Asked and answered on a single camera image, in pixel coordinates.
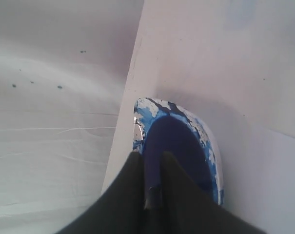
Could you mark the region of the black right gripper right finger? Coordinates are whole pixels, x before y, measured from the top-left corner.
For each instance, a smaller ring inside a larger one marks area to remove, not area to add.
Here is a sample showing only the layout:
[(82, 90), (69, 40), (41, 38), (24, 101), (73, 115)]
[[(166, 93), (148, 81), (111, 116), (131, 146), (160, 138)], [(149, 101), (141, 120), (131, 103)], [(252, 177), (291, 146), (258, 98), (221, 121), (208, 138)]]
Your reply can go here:
[(186, 174), (176, 158), (164, 152), (160, 160), (162, 199), (173, 234), (262, 234), (214, 203)]

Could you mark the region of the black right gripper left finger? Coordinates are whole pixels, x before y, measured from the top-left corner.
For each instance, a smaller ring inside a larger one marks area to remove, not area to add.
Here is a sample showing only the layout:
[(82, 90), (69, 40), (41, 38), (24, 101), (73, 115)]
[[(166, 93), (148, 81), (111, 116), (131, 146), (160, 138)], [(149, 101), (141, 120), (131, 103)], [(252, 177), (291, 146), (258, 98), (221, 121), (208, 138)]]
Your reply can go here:
[(144, 164), (131, 152), (106, 192), (59, 234), (138, 234), (143, 214)]

